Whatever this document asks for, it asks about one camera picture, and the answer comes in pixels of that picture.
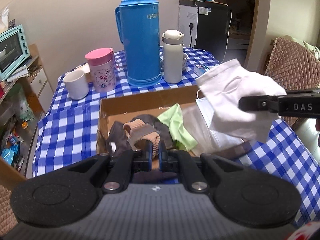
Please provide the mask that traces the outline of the person's right hand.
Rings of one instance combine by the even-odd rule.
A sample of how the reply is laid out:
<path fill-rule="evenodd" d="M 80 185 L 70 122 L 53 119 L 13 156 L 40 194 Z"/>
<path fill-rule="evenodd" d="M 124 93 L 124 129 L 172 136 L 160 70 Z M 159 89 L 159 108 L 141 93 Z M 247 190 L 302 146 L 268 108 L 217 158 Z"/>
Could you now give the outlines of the person's right hand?
<path fill-rule="evenodd" d="M 316 131 L 320 132 L 320 119 L 316 120 Z"/>

